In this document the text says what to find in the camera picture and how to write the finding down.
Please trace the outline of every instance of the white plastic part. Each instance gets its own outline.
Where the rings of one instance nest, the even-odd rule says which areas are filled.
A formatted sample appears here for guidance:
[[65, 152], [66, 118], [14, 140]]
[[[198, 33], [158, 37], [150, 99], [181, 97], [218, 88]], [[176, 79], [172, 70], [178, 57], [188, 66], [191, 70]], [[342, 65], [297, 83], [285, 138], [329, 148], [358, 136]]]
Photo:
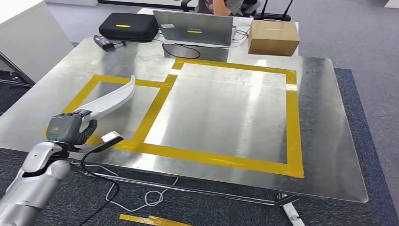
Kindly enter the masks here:
[[84, 109], [92, 111], [91, 114], [83, 117], [83, 121], [90, 121], [92, 119], [100, 119], [107, 114], [115, 111], [118, 107], [126, 103], [132, 98], [135, 92], [135, 77], [132, 75], [129, 83], [112, 91], [88, 104], [78, 107], [76, 110]]
[[291, 202], [288, 204], [285, 204], [283, 206], [283, 209], [284, 209], [287, 217], [289, 218], [289, 221], [291, 221], [291, 224], [293, 226], [305, 226], [302, 219], [298, 218], [299, 217], [298, 212], [296, 212], [296, 210]]
[[41, 142], [35, 145], [28, 153], [22, 170], [27, 173], [33, 173], [45, 167], [50, 156], [56, 152], [62, 151], [62, 148], [52, 142]]

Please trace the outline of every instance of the laptop lid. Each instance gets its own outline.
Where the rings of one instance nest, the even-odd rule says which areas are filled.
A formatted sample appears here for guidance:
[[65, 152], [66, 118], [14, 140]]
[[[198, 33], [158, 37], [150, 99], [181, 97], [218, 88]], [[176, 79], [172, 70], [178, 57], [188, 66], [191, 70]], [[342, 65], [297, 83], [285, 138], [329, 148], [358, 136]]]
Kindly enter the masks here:
[[168, 11], [154, 11], [154, 16], [167, 40], [224, 46], [231, 44], [231, 16]]

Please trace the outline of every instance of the laptop logo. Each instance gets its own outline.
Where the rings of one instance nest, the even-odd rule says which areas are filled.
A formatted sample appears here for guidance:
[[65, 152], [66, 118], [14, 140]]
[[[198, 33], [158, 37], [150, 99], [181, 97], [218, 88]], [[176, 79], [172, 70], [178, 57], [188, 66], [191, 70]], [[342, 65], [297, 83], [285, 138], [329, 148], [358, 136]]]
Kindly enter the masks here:
[[191, 27], [188, 28], [187, 32], [188, 32], [188, 33], [202, 34], [201, 29], [198, 29], [198, 28], [191, 28]]

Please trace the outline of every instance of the robotic arm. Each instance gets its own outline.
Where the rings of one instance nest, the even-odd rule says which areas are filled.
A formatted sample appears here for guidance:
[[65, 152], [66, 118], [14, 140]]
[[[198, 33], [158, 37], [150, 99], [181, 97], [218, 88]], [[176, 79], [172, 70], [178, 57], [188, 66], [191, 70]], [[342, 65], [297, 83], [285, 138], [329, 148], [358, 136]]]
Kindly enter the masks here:
[[89, 110], [54, 116], [47, 128], [46, 142], [41, 142], [28, 153], [22, 168], [0, 200], [0, 226], [31, 226], [45, 209], [61, 182], [67, 177], [69, 152], [101, 152], [123, 140], [117, 132], [102, 137], [104, 143], [87, 149], [84, 144], [97, 128], [97, 120], [90, 120], [80, 132]]

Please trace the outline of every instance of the metal table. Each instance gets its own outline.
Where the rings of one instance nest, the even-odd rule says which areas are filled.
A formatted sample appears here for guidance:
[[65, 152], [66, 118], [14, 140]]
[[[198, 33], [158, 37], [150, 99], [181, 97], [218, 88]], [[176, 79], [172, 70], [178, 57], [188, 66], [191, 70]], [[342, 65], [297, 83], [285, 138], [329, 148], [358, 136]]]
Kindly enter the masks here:
[[89, 143], [110, 130], [131, 141], [89, 161], [367, 202], [329, 59], [248, 55], [246, 42], [199, 49], [200, 60], [175, 60], [157, 42], [104, 52], [85, 39], [0, 118], [0, 147], [29, 151], [45, 140], [51, 116], [117, 89], [134, 74], [132, 100], [101, 119]]

